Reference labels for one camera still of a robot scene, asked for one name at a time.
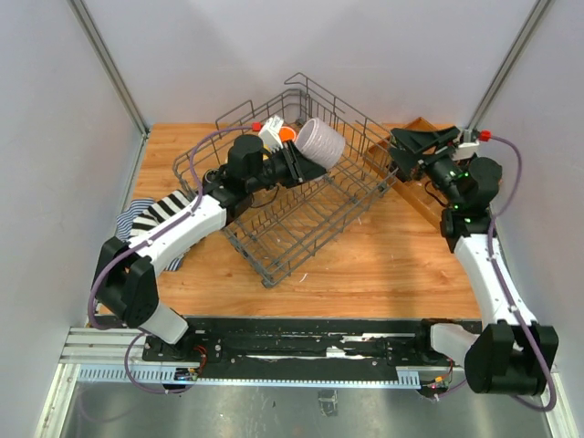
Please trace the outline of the orange ceramic mug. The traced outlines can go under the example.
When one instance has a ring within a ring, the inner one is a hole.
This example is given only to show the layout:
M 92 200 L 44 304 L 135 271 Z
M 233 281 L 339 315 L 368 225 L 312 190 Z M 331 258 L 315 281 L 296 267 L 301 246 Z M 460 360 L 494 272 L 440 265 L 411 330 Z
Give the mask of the orange ceramic mug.
M 283 126 L 280 129 L 278 135 L 279 135 L 279 138 L 282 142 L 295 141 L 297 138 L 296 131 L 289 126 Z

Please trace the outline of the black mug white inside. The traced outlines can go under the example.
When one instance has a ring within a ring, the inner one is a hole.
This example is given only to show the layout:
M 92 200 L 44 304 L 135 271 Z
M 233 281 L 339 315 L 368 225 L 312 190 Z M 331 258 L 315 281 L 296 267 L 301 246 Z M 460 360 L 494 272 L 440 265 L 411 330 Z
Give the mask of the black mug white inside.
M 206 186 L 208 184 L 214 183 L 215 181 L 219 181 L 221 174 L 222 171 L 220 169 L 209 169 L 203 175 L 203 185 Z

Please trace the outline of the wooden compartment tray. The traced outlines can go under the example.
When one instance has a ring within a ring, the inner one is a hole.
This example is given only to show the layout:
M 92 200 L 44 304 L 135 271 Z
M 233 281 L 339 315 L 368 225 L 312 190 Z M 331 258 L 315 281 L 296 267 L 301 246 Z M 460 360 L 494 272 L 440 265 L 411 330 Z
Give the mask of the wooden compartment tray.
M 424 118 L 392 129 L 395 128 L 421 131 L 446 129 L 439 129 Z M 445 235 L 456 232 L 484 234 L 490 223 L 490 203 L 499 192 L 501 165 L 492 159 L 479 156 L 477 150 L 471 159 L 456 162 L 461 169 L 461 175 L 452 182 L 432 182 L 425 175 L 418 181 L 411 180 L 391 159 L 389 148 L 397 147 L 391 130 L 368 148 L 365 154 L 366 163 L 380 176 L 395 177 L 398 180 L 395 188 L 400 196 Z M 491 133 L 488 130 L 479 130 L 480 145 L 490 139 Z

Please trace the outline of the aluminium frame post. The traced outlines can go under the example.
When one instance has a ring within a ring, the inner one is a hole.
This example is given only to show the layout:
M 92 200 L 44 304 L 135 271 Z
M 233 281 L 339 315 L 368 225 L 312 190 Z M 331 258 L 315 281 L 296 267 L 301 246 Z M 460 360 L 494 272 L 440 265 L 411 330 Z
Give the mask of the aluminium frame post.
M 67 4 L 78 20 L 78 23 L 108 76 L 111 85 L 115 89 L 122 106 L 130 116 L 133 125 L 142 137 L 147 137 L 151 129 L 141 114 L 129 88 L 120 74 L 116 62 L 111 55 L 86 2 L 82 0 L 67 0 Z
M 519 59 L 528 47 L 529 42 L 554 4 L 554 0 L 537 0 L 533 4 L 522 26 L 519 28 L 516 37 L 499 64 L 491 82 L 487 86 L 485 93 L 476 106 L 473 115 L 466 123 L 464 132 L 478 130 L 480 128 L 481 123 L 511 76 Z

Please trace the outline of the black white striped cloth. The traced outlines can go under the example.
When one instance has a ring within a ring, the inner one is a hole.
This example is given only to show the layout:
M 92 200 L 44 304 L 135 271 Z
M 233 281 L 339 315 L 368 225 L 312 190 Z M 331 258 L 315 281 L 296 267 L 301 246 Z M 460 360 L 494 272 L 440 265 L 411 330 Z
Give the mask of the black white striped cloth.
M 131 220 L 129 237 L 142 235 L 170 219 L 189 204 L 181 190 L 175 190 L 156 202 L 141 207 Z

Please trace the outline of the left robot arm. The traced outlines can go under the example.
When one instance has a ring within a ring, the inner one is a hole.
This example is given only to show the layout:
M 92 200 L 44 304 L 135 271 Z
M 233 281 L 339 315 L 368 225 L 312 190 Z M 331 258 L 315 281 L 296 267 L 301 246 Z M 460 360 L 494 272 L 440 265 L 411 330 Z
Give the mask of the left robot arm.
M 159 274 L 206 236 L 225 228 L 253 203 L 254 193 L 275 186 L 295 187 L 323 177 L 338 162 L 341 142 L 301 131 L 295 141 L 265 142 L 242 134 L 227 152 L 225 164 L 210 171 L 210 182 L 195 179 L 195 198 L 166 215 L 151 230 L 123 242 L 112 237 L 102 247 L 91 304 L 100 303 L 123 325 L 163 341 L 174 360 L 189 359 L 195 338 L 186 319 L 161 302 Z

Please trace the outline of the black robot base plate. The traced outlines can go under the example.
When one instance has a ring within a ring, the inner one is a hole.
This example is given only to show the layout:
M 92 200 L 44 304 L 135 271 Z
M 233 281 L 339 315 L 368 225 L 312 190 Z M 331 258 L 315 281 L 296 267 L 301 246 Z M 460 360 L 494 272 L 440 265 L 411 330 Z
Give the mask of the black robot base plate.
M 188 318 L 182 342 L 170 345 L 129 329 L 99 333 L 89 342 L 133 368 L 185 367 L 195 378 L 210 368 L 324 370 L 359 365 L 397 370 L 429 368 L 438 382 L 464 366 L 464 350 L 441 352 L 430 341 L 433 318 Z

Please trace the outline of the left aluminium frame post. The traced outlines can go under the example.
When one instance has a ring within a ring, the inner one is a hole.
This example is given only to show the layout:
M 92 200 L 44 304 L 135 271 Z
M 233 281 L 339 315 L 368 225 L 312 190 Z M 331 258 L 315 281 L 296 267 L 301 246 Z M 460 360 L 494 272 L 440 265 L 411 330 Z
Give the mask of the left aluminium frame post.
M 129 88 L 120 74 L 116 62 L 111 55 L 86 2 L 82 0 L 67 0 L 67 4 L 78 20 L 78 23 L 108 76 L 111 85 L 115 89 L 122 106 L 130 116 L 133 125 L 142 137 L 147 137 L 151 129 L 141 114 Z

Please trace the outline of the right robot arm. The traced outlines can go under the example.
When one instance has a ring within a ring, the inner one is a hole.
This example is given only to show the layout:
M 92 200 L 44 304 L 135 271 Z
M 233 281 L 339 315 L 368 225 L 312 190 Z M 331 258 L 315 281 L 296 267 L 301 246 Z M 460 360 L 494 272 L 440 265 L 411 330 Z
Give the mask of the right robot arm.
M 427 177 L 445 198 L 440 231 L 449 251 L 466 273 L 481 311 L 482 330 L 473 334 L 461 324 L 429 320 L 413 342 L 415 358 L 433 365 L 444 356 L 464 369 L 475 393 L 504 394 L 525 402 L 549 393 L 556 399 L 551 368 L 558 334 L 537 321 L 506 269 L 491 209 L 503 177 L 502 166 L 478 155 L 490 132 L 456 127 L 423 131 L 395 128 L 389 154 L 407 181 Z

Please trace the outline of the blue white striped cloth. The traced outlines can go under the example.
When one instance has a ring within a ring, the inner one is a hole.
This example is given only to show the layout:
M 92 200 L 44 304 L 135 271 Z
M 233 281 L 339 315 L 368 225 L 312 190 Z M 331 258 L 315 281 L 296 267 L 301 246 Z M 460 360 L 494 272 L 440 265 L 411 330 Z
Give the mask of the blue white striped cloth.
M 130 224 L 131 220 L 138 214 L 141 207 L 145 207 L 148 202 L 156 202 L 152 198 L 140 198 L 133 200 L 129 207 L 122 212 L 116 219 L 116 234 L 115 236 L 121 241 L 128 241 L 131 239 Z

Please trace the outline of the lilac ceramic mug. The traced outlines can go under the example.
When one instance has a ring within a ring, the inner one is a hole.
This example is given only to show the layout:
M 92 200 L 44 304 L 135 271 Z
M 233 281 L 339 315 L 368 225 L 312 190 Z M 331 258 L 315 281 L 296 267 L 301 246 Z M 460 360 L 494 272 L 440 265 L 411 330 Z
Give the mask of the lilac ceramic mug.
M 345 138 L 325 121 L 313 118 L 300 129 L 295 145 L 304 157 L 329 171 L 343 154 Z

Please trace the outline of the right aluminium frame post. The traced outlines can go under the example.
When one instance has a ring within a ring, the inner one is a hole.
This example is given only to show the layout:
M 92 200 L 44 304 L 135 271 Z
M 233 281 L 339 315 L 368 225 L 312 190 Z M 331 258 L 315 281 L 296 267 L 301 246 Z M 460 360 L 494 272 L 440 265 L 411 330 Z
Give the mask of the right aluminium frame post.
M 473 115 L 466 123 L 464 132 L 478 130 L 480 128 L 481 123 L 511 76 L 519 59 L 528 47 L 529 42 L 554 4 L 554 0 L 537 0 L 533 4 L 522 26 L 519 28 L 516 37 L 499 64 L 491 82 L 487 86 L 485 93 L 476 106 Z

